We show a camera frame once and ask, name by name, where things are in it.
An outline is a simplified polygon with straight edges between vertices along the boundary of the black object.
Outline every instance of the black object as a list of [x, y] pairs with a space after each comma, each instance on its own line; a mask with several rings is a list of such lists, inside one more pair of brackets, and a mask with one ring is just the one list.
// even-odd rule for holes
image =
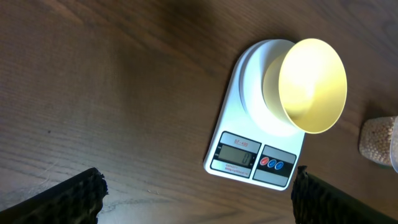
[[97, 223], [107, 194], [104, 175], [90, 168], [0, 212], [0, 223]]
[[308, 174], [299, 166], [293, 184], [292, 202], [296, 223], [397, 224], [334, 186]]

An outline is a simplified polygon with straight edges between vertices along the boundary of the dark brown wood surface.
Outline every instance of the dark brown wood surface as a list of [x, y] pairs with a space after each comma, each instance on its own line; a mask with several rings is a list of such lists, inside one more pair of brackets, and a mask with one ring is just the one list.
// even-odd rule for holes
[[89, 168], [99, 223], [293, 223], [283, 192], [207, 174], [235, 61], [264, 39], [319, 38], [345, 110], [299, 165], [398, 219], [398, 174], [361, 157], [361, 123], [398, 115], [398, 2], [0, 1], [0, 210]]

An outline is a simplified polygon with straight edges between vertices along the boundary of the plastic jar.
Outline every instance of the plastic jar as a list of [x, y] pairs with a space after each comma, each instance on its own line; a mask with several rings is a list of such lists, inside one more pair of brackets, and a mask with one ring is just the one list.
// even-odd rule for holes
[[398, 116], [367, 120], [361, 130], [359, 153], [398, 172]]

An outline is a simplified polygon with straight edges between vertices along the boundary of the container lid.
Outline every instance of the container lid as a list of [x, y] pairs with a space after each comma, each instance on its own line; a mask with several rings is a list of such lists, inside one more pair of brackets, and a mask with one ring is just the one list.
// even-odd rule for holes
[[394, 121], [394, 129], [392, 130], [391, 144], [390, 144], [390, 158], [394, 170], [398, 172], [398, 116]]

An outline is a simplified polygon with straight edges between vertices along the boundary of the red button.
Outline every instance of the red button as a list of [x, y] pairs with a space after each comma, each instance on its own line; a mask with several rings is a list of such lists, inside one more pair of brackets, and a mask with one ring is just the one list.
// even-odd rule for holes
[[264, 166], [269, 162], [269, 158], [268, 157], [264, 157], [261, 159], [260, 161], [260, 165]]

